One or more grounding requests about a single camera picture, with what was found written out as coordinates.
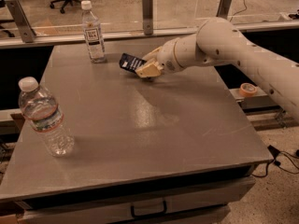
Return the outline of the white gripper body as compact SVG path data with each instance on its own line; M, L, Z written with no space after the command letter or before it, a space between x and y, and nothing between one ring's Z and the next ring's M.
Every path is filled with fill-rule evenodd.
M176 58L175 48L177 40L170 40L159 47L157 62L165 73L177 73L184 70Z

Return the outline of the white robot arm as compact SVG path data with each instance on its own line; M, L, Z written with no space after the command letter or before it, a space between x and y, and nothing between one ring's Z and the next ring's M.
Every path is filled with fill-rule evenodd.
M172 39L143 57L139 77L159 77L192 66L231 64L299 121L299 66L249 41L229 21L202 21L196 33Z

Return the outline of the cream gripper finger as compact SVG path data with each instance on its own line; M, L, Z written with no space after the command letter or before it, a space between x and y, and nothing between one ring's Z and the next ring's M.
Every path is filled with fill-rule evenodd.
M142 57L142 60L149 61L152 58L156 58L157 54L158 54L158 52L160 51L161 48L162 48L162 46L160 46L157 49L154 49L153 51L149 52L148 54L146 54L145 56Z
M135 72L139 77L158 77L162 74L164 69L159 65L158 62L145 63L138 67Z

